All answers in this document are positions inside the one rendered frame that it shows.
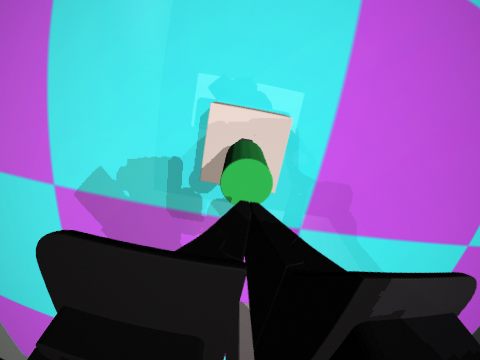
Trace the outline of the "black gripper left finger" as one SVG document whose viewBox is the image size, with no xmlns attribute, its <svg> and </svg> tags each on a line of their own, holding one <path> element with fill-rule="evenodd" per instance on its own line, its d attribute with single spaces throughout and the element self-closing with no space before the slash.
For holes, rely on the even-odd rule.
<svg viewBox="0 0 480 360">
<path fill-rule="evenodd" d="M 175 252 L 61 229 L 40 237 L 37 265 L 56 313 L 64 305 L 196 336 L 203 360 L 224 360 L 248 275 L 251 217 L 240 200 Z"/>
</svg>

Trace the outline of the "dark green cylinder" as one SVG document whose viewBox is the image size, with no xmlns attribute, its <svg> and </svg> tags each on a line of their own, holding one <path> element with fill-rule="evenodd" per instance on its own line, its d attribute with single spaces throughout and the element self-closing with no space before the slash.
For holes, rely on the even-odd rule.
<svg viewBox="0 0 480 360">
<path fill-rule="evenodd" d="M 261 204 L 268 199 L 273 176 L 259 144 L 240 140 L 229 147 L 220 187 L 227 200 L 235 205 L 240 200 Z"/>
</svg>

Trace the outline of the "beige rectangular block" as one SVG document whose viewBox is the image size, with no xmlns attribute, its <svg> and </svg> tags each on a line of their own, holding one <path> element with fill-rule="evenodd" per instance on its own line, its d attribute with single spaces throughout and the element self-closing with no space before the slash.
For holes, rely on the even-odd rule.
<svg viewBox="0 0 480 360">
<path fill-rule="evenodd" d="M 225 103 L 209 103 L 200 181 L 220 184 L 225 157 L 236 141 L 251 140 L 263 149 L 276 193 L 293 119 L 283 113 Z"/>
</svg>

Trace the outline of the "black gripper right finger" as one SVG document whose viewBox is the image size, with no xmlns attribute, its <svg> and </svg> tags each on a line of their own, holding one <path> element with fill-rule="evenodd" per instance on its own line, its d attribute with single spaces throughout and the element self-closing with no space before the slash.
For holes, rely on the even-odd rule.
<svg viewBox="0 0 480 360">
<path fill-rule="evenodd" d="M 255 360 L 328 360 L 364 321 L 455 313 L 476 279 L 461 272 L 353 272 L 251 201 L 245 251 Z"/>
</svg>

